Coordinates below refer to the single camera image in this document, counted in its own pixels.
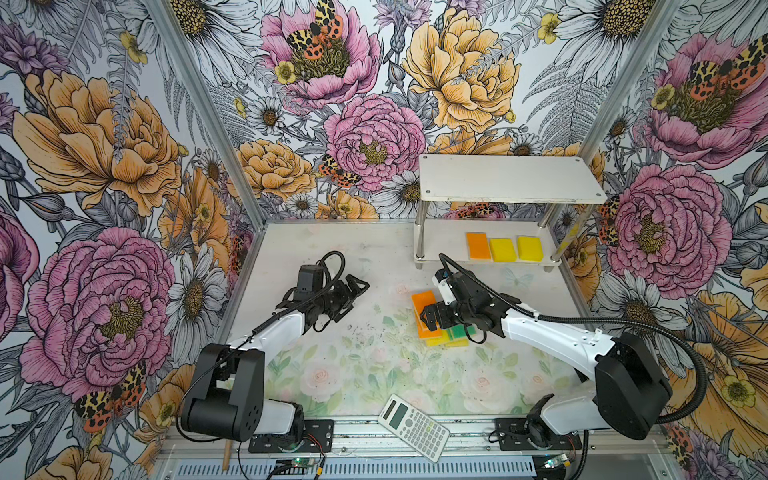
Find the orange sponge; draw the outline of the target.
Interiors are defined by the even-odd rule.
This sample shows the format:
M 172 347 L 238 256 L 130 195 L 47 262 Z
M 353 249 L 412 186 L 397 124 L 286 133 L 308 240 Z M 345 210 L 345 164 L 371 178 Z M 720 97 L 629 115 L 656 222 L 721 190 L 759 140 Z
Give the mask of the orange sponge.
M 492 258 L 489 241 L 485 233 L 467 232 L 466 242 L 470 260 L 489 261 Z
M 416 326 L 417 326 L 417 334 L 418 337 L 421 340 L 431 340 L 434 338 L 439 338 L 441 336 L 441 332 L 439 329 L 430 330 L 425 322 L 421 319 L 421 313 L 423 310 L 429 306 L 436 303 L 436 298 L 432 291 L 424 291 L 421 293 L 416 293 L 411 296 L 411 301 L 413 305 L 415 320 L 416 320 Z

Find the orange top sponge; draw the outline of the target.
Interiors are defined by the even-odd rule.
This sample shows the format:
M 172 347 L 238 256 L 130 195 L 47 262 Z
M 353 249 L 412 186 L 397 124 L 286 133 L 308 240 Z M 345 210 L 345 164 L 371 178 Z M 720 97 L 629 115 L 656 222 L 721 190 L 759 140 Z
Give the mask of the orange top sponge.
M 489 241 L 485 233 L 467 232 L 466 242 L 470 260 L 489 261 L 492 258 Z

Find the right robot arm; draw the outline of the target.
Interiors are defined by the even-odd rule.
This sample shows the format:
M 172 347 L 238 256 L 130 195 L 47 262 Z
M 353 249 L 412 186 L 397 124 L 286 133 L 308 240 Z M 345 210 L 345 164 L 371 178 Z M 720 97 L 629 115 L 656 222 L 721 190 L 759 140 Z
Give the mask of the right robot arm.
M 473 273 L 440 269 L 433 284 L 440 299 L 419 315 L 429 330 L 474 326 L 532 346 L 580 375 L 579 386 L 543 395 L 528 412 L 522 433 L 531 444 L 544 448 L 557 436 L 606 429 L 643 440 L 660 419 L 672 389 L 639 337 L 547 321 L 509 295 L 489 293 Z

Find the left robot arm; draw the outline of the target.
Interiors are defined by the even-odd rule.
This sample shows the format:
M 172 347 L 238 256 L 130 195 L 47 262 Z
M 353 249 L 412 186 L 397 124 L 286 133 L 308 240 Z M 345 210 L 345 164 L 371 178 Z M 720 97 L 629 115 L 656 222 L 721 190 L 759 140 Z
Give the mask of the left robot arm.
M 289 344 L 313 330 L 319 318 L 339 322 L 370 284 L 354 275 L 326 279 L 305 266 L 277 311 L 238 346 L 209 344 L 197 359 L 176 425 L 181 433 L 246 442 L 253 437 L 305 437 L 303 408 L 265 394 L 268 364 Z

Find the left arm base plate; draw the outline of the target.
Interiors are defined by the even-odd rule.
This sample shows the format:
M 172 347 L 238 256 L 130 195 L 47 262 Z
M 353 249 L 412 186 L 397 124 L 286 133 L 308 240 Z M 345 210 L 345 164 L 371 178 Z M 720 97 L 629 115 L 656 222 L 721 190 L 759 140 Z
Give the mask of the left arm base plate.
M 332 450 L 335 422 L 329 419 L 305 420 L 302 428 L 287 434 L 254 435 L 248 445 L 252 454 L 325 453 Z

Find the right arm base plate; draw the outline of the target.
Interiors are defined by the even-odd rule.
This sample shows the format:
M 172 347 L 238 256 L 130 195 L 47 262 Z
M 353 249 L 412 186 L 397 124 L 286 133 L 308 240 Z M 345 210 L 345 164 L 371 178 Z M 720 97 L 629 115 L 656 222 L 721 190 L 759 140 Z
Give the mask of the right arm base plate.
M 524 417 L 499 417 L 488 441 L 498 444 L 502 451 L 580 451 L 581 437 L 578 434 L 557 435 L 540 421 L 532 424 Z

